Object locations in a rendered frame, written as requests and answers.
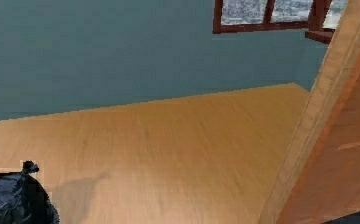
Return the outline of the red-brown framed window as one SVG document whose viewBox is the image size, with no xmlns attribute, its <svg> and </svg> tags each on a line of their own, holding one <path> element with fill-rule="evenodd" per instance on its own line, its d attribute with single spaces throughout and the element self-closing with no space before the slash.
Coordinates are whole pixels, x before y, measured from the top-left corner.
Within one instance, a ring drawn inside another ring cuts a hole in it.
<svg viewBox="0 0 360 224">
<path fill-rule="evenodd" d="M 305 29 L 329 44 L 347 0 L 214 0 L 214 34 Z"/>
</svg>

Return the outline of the light wooden room door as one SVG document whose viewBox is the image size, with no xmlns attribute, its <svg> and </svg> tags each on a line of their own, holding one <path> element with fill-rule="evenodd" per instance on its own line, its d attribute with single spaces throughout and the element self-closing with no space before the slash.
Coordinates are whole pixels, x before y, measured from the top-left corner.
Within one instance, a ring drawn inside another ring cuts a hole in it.
<svg viewBox="0 0 360 224">
<path fill-rule="evenodd" d="M 360 211 L 360 0 L 348 0 L 259 224 Z"/>
</svg>

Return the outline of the black rubbish bag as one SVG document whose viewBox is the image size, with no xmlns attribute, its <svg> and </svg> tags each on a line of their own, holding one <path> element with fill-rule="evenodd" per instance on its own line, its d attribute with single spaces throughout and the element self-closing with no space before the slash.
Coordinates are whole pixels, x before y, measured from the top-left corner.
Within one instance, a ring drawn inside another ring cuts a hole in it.
<svg viewBox="0 0 360 224">
<path fill-rule="evenodd" d="M 60 224 L 45 188 L 31 176 L 38 171 L 25 161 L 18 172 L 0 173 L 0 224 Z"/>
</svg>

